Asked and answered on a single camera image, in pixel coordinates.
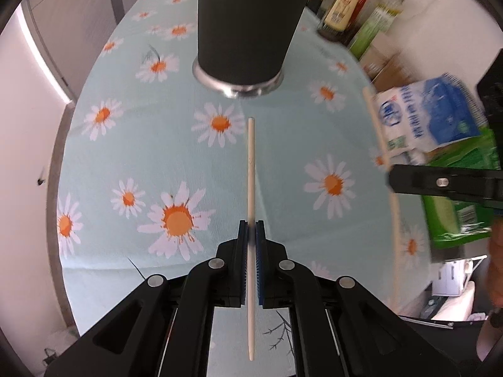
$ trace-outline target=floral tablecloth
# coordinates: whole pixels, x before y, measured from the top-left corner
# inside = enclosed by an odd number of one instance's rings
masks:
[[[394,250],[383,160],[342,46],[305,11],[284,81],[227,99],[192,75],[197,0],[138,0],[103,47],[66,141],[58,235],[81,333],[154,273],[176,277],[215,255],[246,218],[247,117],[256,119],[257,219],[318,276],[354,276],[386,302]],[[421,201],[400,196],[400,302],[429,283]],[[292,375],[287,311],[257,311],[257,361],[244,309],[215,312],[208,375]]]

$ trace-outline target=white wall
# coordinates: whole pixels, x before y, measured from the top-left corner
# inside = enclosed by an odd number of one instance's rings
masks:
[[[49,334],[65,325],[46,243],[47,166],[64,109],[21,33],[16,14],[0,35],[0,327],[37,374]]]
[[[503,32],[475,0],[406,0],[388,34],[419,79],[450,72],[472,90],[503,47]]]

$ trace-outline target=light blue tablecloth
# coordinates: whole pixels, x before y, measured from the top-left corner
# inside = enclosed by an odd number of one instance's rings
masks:
[[[246,100],[192,76],[197,0],[139,0],[117,26],[82,90],[59,186],[61,262],[81,333],[143,281],[133,264],[145,277],[180,276],[236,237],[247,117],[257,123],[257,219],[267,237],[317,275],[354,276],[389,299],[388,190],[362,96],[371,85],[316,24],[305,11],[282,85]],[[419,198],[400,200],[407,303],[429,282],[429,247]],[[217,310],[208,375],[293,374],[287,312],[258,311],[257,330],[250,363],[245,312]]]

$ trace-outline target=green plastic bag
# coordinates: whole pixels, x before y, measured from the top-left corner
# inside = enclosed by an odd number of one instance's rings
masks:
[[[480,128],[480,133],[476,138],[451,145],[428,165],[498,170],[500,163],[494,134],[487,127]],[[429,195],[423,196],[423,205],[429,234],[437,248],[466,244],[490,234],[493,218],[490,208]]]

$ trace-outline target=white daisy print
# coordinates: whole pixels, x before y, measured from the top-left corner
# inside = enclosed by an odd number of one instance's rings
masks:
[[[135,21],[141,21],[145,18],[152,17],[154,14],[157,14],[157,11],[140,11],[139,13],[133,15],[132,18]]]
[[[150,27],[146,31],[146,33],[150,34],[150,35],[156,35],[156,34],[160,34],[163,30],[164,30],[164,28],[161,27],[160,25],[153,25],[152,27]]]
[[[132,178],[127,180],[126,185],[122,180],[119,180],[119,190],[113,189],[112,191],[118,198],[110,201],[114,205],[114,210],[119,210],[120,216],[124,212],[126,212],[127,219],[130,214],[138,216],[138,213],[141,212],[140,207],[145,207],[145,203],[140,201],[140,197],[145,195],[145,191],[138,191],[138,185],[134,183]]]
[[[424,252],[424,235],[417,225],[403,231],[401,252],[406,269],[419,265],[419,253]]]
[[[103,49],[101,50],[100,57],[108,54],[109,52],[112,52],[113,50],[116,50],[120,44],[124,42],[123,38],[115,38],[113,40],[108,40],[107,43],[103,46]]]
[[[84,225],[79,222],[82,214],[77,212],[78,206],[78,202],[71,203],[70,193],[66,196],[64,206],[58,197],[56,216],[59,255],[63,254],[65,258],[68,255],[68,251],[72,255],[75,253],[74,243],[80,244],[80,238],[75,232],[81,230]]]
[[[197,254],[203,251],[201,242],[194,231],[206,231],[210,217],[215,210],[196,211],[197,205],[204,197],[206,189],[198,189],[189,196],[187,184],[182,181],[175,197],[168,193],[160,195],[163,205],[152,205],[148,217],[153,224],[140,225],[138,231],[147,234],[162,233],[148,251],[166,258],[173,256],[178,249],[185,261],[190,259],[189,250]]]
[[[174,5],[174,4],[183,3],[184,1],[187,1],[187,0],[167,0],[166,4]]]
[[[320,278],[332,279],[334,281],[334,277],[330,274],[329,270],[326,269],[326,266],[321,266],[321,264],[312,261],[309,269]]]
[[[376,147],[371,147],[369,149],[369,156],[374,165],[379,170],[386,171],[386,166],[384,165],[384,158],[382,157],[382,153]]]
[[[325,102],[329,112],[334,113],[336,110],[344,109],[345,96],[339,94],[337,88],[331,86],[328,82],[311,82],[309,84],[309,90],[312,92],[311,97],[314,98],[314,102]]]
[[[189,34],[194,32],[195,30],[196,26],[194,24],[175,25],[164,31],[163,38],[168,41],[173,40],[174,38],[181,40],[183,38],[187,38]]]
[[[346,64],[345,61],[338,61],[334,59],[329,59],[329,69],[337,72],[341,76],[344,76],[349,70],[348,64]]]
[[[168,78],[167,72],[178,72],[179,64],[180,60],[173,54],[160,55],[145,61],[136,73],[136,77],[142,82],[152,83],[155,79],[162,82]]]
[[[206,114],[195,111],[194,118],[200,123],[192,126],[192,131],[203,130],[197,139],[198,143],[208,140],[208,147],[213,146],[213,142],[218,138],[220,147],[225,146],[225,138],[232,144],[236,144],[235,134],[245,133],[245,115],[242,112],[234,112],[234,105],[230,105],[222,113],[222,105],[215,109],[213,103],[205,103]]]
[[[120,109],[121,103],[115,99],[107,99],[106,101],[101,101],[100,106],[92,106],[91,113],[86,115],[84,123],[86,128],[82,131],[82,134],[86,134],[91,131],[89,138],[95,141],[101,132],[103,136],[107,133],[107,129],[115,126],[115,118],[121,117],[123,111]]]
[[[327,155],[327,165],[320,160],[316,160],[316,164],[307,164],[305,172],[316,182],[306,183],[304,191],[306,192],[321,192],[317,200],[314,202],[313,209],[318,210],[325,199],[329,198],[327,216],[329,220],[334,217],[334,211],[339,218],[343,216],[343,207],[347,210],[351,209],[350,199],[355,198],[355,193],[349,188],[355,183],[350,179],[351,172],[344,171],[345,162],[340,162],[337,168],[334,168],[332,156]]]

